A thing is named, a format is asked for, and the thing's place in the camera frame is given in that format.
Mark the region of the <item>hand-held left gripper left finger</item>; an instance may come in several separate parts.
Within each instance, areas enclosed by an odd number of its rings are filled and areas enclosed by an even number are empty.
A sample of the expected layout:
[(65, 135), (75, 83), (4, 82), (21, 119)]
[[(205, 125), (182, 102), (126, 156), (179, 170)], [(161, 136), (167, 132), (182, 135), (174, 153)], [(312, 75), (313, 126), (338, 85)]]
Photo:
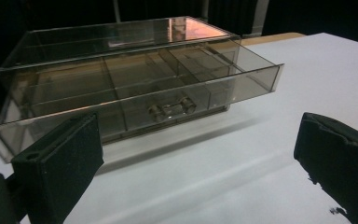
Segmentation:
[(24, 186), (30, 221), (62, 224), (103, 165), (98, 116), (68, 119), (14, 157), (11, 164)]

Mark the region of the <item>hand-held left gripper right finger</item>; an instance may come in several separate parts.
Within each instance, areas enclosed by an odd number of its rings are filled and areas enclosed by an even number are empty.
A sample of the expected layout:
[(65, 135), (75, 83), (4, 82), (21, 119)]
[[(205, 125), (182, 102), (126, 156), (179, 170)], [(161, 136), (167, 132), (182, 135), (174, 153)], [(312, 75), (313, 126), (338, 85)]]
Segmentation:
[(358, 131), (329, 117), (306, 112), (300, 121), (294, 158), (358, 224)]

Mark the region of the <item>clear smoky acrylic drawer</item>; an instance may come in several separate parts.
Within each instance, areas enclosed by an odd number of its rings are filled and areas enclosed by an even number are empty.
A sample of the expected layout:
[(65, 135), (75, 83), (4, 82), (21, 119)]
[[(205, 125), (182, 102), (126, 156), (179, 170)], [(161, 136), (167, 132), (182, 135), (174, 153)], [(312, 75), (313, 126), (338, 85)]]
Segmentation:
[(82, 114), (97, 114), (105, 143), (210, 116), (275, 91), (281, 72), (229, 40), (16, 69), (0, 116), (0, 156), (10, 161)]

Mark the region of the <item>clear smoky acrylic drawer case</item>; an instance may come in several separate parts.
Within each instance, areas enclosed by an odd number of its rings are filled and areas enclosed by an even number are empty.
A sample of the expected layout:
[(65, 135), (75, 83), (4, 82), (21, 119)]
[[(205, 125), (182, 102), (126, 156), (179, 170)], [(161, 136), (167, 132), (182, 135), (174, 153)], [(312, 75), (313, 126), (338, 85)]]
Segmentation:
[(234, 41), (237, 35), (190, 17), (128, 21), (28, 32), (0, 67), (7, 87), (16, 69), (193, 43)]

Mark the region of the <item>metal stand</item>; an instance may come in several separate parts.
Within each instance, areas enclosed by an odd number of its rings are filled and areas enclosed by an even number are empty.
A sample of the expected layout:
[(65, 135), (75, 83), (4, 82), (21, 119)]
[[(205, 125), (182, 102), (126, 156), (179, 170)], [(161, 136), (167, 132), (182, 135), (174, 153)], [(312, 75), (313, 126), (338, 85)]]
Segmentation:
[(269, 0), (257, 0), (255, 7), (254, 23), (252, 26), (252, 35), (261, 35), (267, 17)]

